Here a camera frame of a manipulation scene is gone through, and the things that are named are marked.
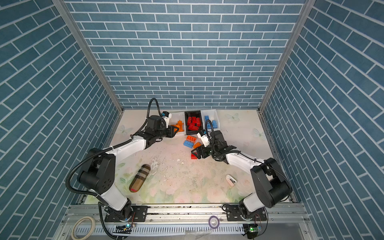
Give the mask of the orange lego figure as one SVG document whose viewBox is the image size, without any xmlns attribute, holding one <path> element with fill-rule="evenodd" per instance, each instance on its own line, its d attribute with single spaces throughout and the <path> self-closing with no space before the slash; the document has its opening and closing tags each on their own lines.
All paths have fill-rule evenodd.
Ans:
<svg viewBox="0 0 384 240">
<path fill-rule="evenodd" d="M 184 123 L 182 121 L 177 122 L 177 127 L 179 128 L 179 132 L 184 131 Z"/>
</svg>

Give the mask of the blue lego bottom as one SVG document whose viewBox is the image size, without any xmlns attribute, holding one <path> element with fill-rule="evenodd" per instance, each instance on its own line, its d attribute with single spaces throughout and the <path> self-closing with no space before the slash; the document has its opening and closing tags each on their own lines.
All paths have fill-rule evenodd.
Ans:
<svg viewBox="0 0 384 240">
<path fill-rule="evenodd" d="M 218 128 L 217 121 L 213 120 L 213 121 L 212 121 L 212 124 L 213 124 L 214 129 L 217 129 L 217 128 Z"/>
</svg>

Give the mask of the orange lego top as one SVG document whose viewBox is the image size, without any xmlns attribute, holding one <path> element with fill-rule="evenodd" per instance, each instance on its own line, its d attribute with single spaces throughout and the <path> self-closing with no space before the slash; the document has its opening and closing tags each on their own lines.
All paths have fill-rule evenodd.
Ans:
<svg viewBox="0 0 384 240">
<path fill-rule="evenodd" d="M 191 142 L 191 143 L 194 143 L 196 141 L 196 138 L 195 137 L 192 137 L 192 136 L 187 136 L 186 140 L 188 142 Z"/>
</svg>

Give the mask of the red lego diagonal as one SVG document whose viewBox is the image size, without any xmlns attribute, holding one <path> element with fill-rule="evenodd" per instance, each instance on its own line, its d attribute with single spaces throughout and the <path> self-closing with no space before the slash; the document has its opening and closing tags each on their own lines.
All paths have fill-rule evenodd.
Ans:
<svg viewBox="0 0 384 240">
<path fill-rule="evenodd" d="M 201 126 L 201 119 L 200 118 L 196 118 L 195 124 L 196 124 L 196 126 L 200 127 Z"/>
</svg>

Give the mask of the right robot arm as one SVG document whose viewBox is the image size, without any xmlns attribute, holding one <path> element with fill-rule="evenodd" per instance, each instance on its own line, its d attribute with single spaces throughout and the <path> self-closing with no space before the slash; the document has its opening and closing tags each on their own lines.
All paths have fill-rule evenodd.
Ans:
<svg viewBox="0 0 384 240">
<path fill-rule="evenodd" d="M 291 184 L 275 159 L 262 160 L 244 154 L 228 145 L 221 131 L 200 131 L 197 137 L 203 144 L 193 149 L 192 155 L 198 159 L 211 156 L 217 162 L 237 167 L 252 176 L 255 191 L 239 202 L 243 217 L 263 208 L 272 208 L 292 193 Z"/>
</svg>

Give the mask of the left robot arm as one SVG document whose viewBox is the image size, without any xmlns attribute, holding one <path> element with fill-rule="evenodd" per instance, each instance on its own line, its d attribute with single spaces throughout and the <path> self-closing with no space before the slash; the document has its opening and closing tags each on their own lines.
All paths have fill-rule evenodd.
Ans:
<svg viewBox="0 0 384 240">
<path fill-rule="evenodd" d="M 168 112 L 150 116 L 144 130 L 132 135 L 126 142 L 110 150 L 92 149 L 88 154 L 91 159 L 80 168 L 78 181 L 96 194 L 102 203 L 115 211 L 122 211 L 129 200 L 115 185 L 118 162 L 149 148 L 160 139 L 173 138 L 179 129 L 169 125 L 171 118 L 172 114 Z"/>
</svg>

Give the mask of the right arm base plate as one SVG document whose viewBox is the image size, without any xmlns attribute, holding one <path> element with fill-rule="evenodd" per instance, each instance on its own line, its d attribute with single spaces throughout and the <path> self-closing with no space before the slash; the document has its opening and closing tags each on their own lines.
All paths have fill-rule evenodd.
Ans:
<svg viewBox="0 0 384 240">
<path fill-rule="evenodd" d="M 228 222 L 263 222 L 267 220 L 267 212 L 264 208 L 258 209 L 248 215 L 243 215 L 239 205 L 223 204 L 221 208 L 225 212 Z"/>
</svg>

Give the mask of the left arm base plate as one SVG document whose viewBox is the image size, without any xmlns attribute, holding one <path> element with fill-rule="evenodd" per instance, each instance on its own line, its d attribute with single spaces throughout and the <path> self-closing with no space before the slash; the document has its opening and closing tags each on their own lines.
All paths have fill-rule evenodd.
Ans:
<svg viewBox="0 0 384 240">
<path fill-rule="evenodd" d="M 106 208 L 105 210 L 105 222 L 145 222 L 148 212 L 148 206 L 128 206 L 121 211 L 114 210 L 112 208 Z"/>
</svg>

